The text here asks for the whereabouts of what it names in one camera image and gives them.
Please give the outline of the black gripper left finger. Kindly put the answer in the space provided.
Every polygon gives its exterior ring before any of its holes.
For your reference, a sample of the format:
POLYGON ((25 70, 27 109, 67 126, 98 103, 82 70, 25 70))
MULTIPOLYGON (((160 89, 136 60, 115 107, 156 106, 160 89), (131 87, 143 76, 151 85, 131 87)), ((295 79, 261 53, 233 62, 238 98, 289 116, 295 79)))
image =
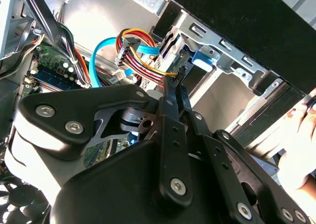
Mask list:
POLYGON ((17 132, 24 141, 39 149, 44 163, 53 168, 58 189, 56 194, 51 190, 45 192, 48 200, 55 204, 62 187, 88 170, 82 163, 88 147, 131 131, 122 124, 126 112, 149 115, 153 122, 144 130, 144 140, 134 145, 145 141, 156 145, 160 196, 171 199, 165 192, 167 186, 183 196, 186 186, 181 177, 190 179, 190 175, 182 175, 175 165, 176 161, 184 164, 188 155, 176 88, 172 80, 164 79, 164 94, 159 99, 150 97, 135 85, 40 93, 23 98, 18 105, 17 132))

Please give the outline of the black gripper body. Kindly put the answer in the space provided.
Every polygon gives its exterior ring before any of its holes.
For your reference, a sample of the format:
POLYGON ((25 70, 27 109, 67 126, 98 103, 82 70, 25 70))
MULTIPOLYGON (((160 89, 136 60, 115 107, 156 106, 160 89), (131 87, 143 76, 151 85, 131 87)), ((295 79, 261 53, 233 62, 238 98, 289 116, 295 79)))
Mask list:
POLYGON ((205 137, 201 157, 187 155, 175 165, 186 186, 159 192, 156 145, 145 141, 71 178, 51 210, 52 224, 244 224, 238 204, 246 204, 221 142, 205 137))

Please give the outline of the person's hand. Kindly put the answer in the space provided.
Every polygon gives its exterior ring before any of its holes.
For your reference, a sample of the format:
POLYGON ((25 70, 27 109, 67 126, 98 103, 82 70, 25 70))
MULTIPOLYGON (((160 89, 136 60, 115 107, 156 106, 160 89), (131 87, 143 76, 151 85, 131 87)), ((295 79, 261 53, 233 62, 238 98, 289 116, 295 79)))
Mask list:
POLYGON ((315 97, 308 102, 299 102, 288 111, 280 137, 285 153, 278 164, 278 179, 284 188, 298 189, 316 169, 315 97))

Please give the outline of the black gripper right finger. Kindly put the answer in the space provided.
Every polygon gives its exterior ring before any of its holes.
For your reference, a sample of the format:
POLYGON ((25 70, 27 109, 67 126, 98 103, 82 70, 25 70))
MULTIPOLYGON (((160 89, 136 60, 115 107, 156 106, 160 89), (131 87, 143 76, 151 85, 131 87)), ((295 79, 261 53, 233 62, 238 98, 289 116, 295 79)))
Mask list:
POLYGON ((226 131, 211 132, 177 86, 194 188, 214 224, 309 224, 310 218, 226 131))

